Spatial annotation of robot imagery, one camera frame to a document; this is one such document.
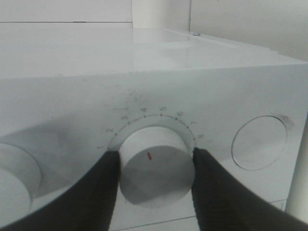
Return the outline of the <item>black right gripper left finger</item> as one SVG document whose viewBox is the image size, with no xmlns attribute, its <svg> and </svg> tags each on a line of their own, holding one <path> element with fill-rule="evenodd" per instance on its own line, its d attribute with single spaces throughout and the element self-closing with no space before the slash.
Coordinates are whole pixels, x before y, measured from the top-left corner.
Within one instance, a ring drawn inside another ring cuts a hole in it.
<svg viewBox="0 0 308 231">
<path fill-rule="evenodd" d="M 3 231 L 107 231 L 120 176 L 118 151 L 105 152 L 70 189 Z"/>
</svg>

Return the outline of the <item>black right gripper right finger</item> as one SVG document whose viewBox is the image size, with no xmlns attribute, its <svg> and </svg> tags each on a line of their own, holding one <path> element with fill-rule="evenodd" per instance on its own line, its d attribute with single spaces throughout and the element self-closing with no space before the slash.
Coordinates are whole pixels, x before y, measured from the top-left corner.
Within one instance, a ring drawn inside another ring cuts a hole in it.
<svg viewBox="0 0 308 231">
<path fill-rule="evenodd" d="M 242 185 L 207 150 L 194 148 L 192 201 L 202 231 L 306 231 L 308 225 Z"/>
</svg>

